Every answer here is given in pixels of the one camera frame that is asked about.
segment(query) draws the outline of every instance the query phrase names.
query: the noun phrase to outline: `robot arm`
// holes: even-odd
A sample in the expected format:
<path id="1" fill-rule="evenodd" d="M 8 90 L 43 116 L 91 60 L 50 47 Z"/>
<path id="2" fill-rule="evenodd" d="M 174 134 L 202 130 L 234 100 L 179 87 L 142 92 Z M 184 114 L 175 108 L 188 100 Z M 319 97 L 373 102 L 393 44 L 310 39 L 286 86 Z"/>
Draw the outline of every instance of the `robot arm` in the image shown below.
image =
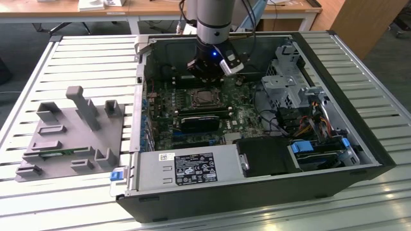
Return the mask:
<path id="1" fill-rule="evenodd" d="M 238 54 L 228 40 L 235 1 L 188 0 L 188 17 L 196 19 L 198 27 L 196 54 L 188 71 L 203 82 L 238 73 L 248 59 L 246 53 Z"/>

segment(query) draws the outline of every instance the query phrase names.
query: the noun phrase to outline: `motherboard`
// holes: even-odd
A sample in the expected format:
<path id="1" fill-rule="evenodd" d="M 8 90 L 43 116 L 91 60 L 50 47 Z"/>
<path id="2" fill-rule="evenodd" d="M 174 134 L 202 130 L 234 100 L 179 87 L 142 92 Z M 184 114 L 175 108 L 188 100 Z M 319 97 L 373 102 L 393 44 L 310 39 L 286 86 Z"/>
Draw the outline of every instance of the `motherboard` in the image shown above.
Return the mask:
<path id="1" fill-rule="evenodd" d="M 198 79 L 190 78 L 152 82 L 147 98 L 155 149 L 223 145 L 262 136 L 264 129 L 252 104 L 256 83 L 238 75 L 202 87 Z"/>

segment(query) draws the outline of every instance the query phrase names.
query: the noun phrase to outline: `blue latch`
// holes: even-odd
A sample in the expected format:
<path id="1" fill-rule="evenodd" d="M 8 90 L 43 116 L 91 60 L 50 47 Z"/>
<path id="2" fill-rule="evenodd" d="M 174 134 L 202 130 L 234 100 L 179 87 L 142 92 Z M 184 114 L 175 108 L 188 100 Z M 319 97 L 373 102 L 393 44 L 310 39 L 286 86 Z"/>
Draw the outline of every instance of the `blue latch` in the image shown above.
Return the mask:
<path id="1" fill-rule="evenodd" d="M 118 181 L 124 179 L 124 172 L 112 172 L 110 174 L 110 181 Z"/>
<path id="2" fill-rule="evenodd" d="M 343 141 L 345 146 L 346 146 L 346 147 L 350 147 L 350 145 L 351 145 L 351 144 L 350 144 L 350 140 L 349 140 L 347 138 L 343 138 L 342 141 Z"/>
<path id="3" fill-rule="evenodd" d="M 311 152 L 314 151 L 312 145 L 310 141 L 298 141 L 291 145 L 291 149 L 294 153 L 299 152 Z"/>

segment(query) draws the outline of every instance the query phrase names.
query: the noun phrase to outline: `green circuit board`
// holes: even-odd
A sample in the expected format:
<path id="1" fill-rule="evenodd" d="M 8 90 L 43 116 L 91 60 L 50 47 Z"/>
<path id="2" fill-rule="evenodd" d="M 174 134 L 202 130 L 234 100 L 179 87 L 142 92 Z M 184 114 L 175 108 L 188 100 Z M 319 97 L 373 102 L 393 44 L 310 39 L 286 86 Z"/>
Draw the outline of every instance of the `green circuit board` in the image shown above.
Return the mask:
<path id="1" fill-rule="evenodd" d="M 219 97 L 218 105 L 232 108 L 232 114 L 230 119 L 220 119 L 218 131 L 191 134 L 183 134 L 179 130 L 179 118 L 174 116 L 174 112 L 178 109 L 180 111 L 198 109 L 194 104 L 194 92 L 203 89 L 179 90 L 170 82 L 163 82 L 160 86 L 155 94 L 150 94 L 156 150 L 187 148 L 192 145 L 230 144 L 234 138 L 258 137 L 264 134 L 252 105 L 255 82 L 239 83 L 238 77 L 226 77 L 220 88 L 207 89 Z"/>

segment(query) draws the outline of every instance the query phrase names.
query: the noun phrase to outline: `aluminum table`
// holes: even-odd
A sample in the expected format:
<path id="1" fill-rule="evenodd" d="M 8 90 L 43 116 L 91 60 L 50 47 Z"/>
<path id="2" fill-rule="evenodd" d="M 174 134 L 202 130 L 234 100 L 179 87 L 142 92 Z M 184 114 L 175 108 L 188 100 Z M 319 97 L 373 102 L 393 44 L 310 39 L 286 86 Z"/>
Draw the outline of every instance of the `aluminum table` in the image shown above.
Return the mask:
<path id="1" fill-rule="evenodd" d="M 410 230 L 411 115 L 338 36 L 326 32 L 304 32 L 303 36 L 397 168 L 329 198 L 151 224 L 138 223 L 116 204 L 110 193 L 110 173 L 15 182 L 36 127 L 35 110 L 40 102 L 50 100 L 59 107 L 72 107 L 64 99 L 70 85 L 82 85 L 84 96 L 96 105 L 107 99 L 127 105 L 120 164 L 130 161 L 135 36 L 63 37 L 60 42 L 48 43 L 0 131 L 2 230 Z"/>

